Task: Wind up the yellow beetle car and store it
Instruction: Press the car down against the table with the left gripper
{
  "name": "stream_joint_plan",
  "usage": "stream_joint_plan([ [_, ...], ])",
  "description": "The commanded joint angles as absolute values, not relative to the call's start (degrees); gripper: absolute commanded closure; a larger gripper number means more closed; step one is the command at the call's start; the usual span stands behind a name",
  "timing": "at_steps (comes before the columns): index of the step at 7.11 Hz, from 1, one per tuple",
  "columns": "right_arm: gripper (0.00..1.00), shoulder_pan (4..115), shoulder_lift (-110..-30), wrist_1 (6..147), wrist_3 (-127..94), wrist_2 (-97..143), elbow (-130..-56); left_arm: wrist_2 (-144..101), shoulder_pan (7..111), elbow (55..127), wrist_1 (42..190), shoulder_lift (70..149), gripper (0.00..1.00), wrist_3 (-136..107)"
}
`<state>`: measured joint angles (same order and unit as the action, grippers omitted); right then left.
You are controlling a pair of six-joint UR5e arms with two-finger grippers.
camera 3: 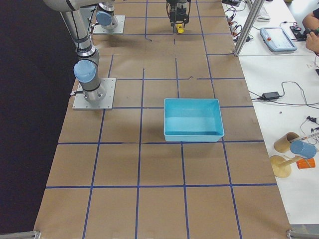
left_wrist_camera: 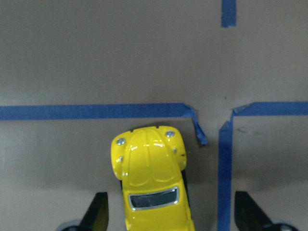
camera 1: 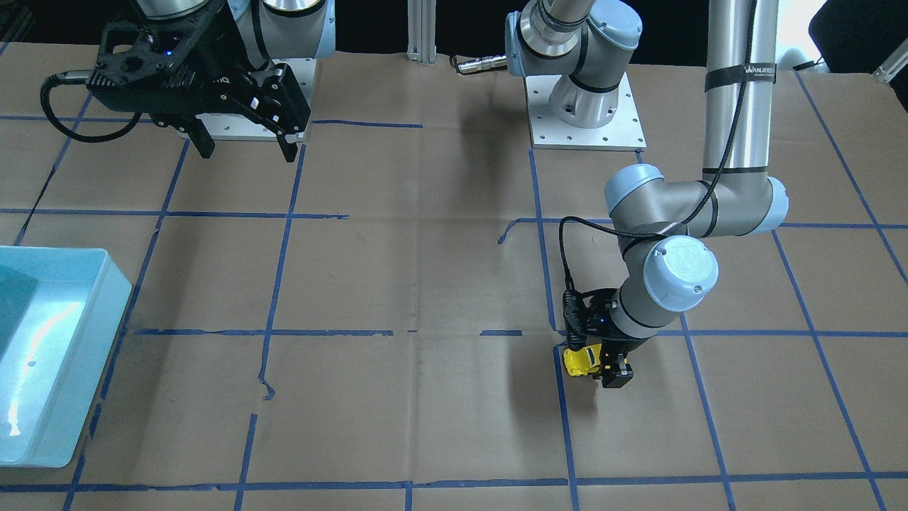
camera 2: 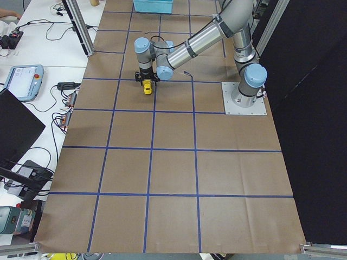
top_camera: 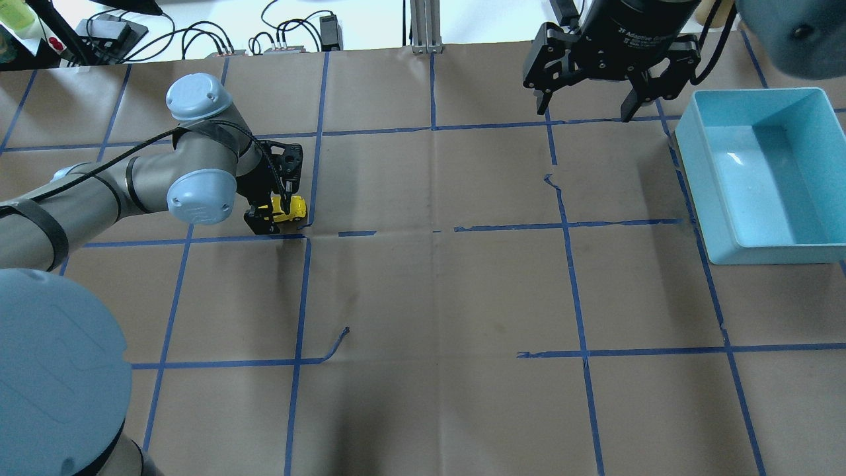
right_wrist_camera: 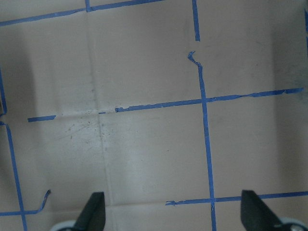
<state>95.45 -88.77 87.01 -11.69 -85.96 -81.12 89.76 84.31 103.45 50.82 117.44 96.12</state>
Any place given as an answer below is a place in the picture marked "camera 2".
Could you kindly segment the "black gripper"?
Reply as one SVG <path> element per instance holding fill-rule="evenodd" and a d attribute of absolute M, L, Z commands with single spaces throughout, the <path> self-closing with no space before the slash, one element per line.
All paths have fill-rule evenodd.
<path fill-rule="evenodd" d="M 154 86 L 157 86 L 158 76 L 156 73 L 152 71 L 136 71 L 135 72 L 135 80 L 140 82 L 141 86 L 144 85 L 144 80 L 153 81 Z"/>

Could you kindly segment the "person forearm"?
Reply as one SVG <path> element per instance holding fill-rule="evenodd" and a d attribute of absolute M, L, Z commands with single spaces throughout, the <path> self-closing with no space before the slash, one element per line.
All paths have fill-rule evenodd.
<path fill-rule="evenodd" d="M 20 20 L 22 15 L 13 10 L 0 8 L 0 18 L 3 17 L 16 17 L 17 20 Z"/>

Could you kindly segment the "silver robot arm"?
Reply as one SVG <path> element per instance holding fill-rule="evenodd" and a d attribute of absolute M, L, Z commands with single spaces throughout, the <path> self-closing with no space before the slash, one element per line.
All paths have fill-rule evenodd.
<path fill-rule="evenodd" d="M 258 63 L 252 45 L 249 19 L 253 12 L 252 1 L 220 1 L 221 11 L 197 33 L 184 42 L 174 45 L 162 37 L 158 41 L 137 38 L 134 51 L 139 70 L 135 80 L 140 82 L 145 94 L 152 93 L 152 86 L 172 78 L 174 70 L 224 38 L 232 38 L 234 61 L 241 81 L 232 91 L 231 99 L 239 107 L 248 108 L 261 98 L 259 90 L 267 79 L 267 70 Z"/>

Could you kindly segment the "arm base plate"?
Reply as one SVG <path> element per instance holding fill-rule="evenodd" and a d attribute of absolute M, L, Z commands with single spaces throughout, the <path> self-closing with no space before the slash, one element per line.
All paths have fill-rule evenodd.
<path fill-rule="evenodd" d="M 226 115 L 267 115 L 264 98 L 258 98 L 261 90 L 258 91 L 256 96 L 247 97 L 239 92 L 238 82 L 222 82 L 221 85 Z"/>

